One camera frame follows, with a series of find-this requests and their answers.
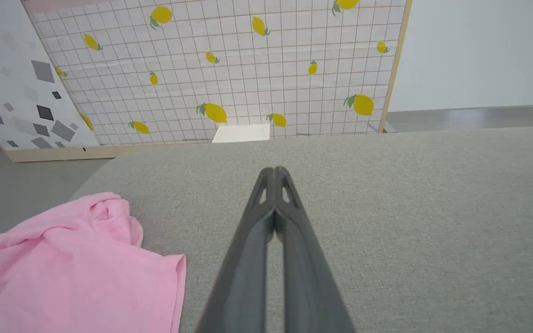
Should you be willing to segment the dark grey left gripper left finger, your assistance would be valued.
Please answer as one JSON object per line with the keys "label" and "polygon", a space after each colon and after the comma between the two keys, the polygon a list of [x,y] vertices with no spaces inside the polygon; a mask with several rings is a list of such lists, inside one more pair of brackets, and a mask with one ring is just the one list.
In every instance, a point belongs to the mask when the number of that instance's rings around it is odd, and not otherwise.
{"label": "dark grey left gripper left finger", "polygon": [[273,179],[273,168],[264,168],[258,175],[195,329],[198,333],[265,332]]}

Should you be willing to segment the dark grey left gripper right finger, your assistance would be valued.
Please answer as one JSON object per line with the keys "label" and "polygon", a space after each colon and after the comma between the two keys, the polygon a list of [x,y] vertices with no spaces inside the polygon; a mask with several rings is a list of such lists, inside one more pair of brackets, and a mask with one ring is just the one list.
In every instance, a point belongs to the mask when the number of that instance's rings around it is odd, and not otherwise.
{"label": "dark grey left gripper right finger", "polygon": [[274,171],[274,225],[283,244],[284,331],[353,333],[355,328],[289,171]]}

